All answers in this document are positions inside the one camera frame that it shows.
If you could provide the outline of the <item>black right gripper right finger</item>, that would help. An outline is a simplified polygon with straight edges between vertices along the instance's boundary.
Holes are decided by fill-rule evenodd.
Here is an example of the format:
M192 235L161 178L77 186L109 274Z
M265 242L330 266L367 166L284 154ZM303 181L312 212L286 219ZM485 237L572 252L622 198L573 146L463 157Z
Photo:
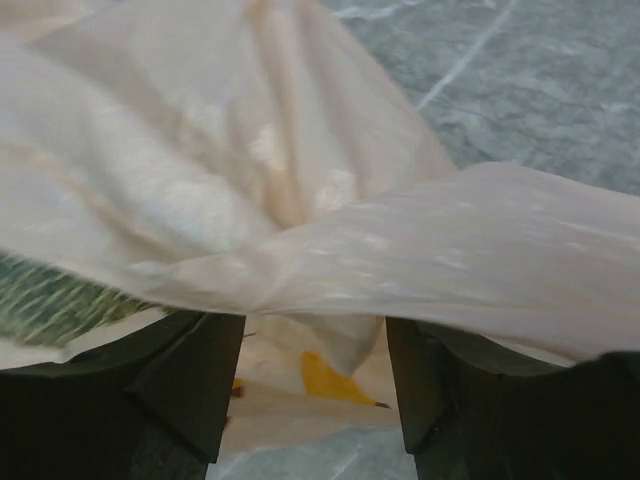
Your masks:
M635 479L639 356L573 367L484 337L386 322L406 451L422 479Z

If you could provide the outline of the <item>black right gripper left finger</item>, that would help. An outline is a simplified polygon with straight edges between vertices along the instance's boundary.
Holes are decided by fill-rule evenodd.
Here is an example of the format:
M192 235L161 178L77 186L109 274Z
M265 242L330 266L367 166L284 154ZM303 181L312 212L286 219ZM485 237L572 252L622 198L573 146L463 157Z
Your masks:
M219 454L241 316L178 312L63 364L1 374L5 479L202 479Z

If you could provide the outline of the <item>orange translucent plastic bag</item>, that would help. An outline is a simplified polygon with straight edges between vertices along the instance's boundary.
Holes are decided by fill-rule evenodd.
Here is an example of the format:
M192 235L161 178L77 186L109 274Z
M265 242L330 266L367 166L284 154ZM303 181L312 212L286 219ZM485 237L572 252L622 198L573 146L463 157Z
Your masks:
M1 256L247 324L226 451L398 422L386 322L570 367L639 346L639 200L457 168L315 1L5 1Z

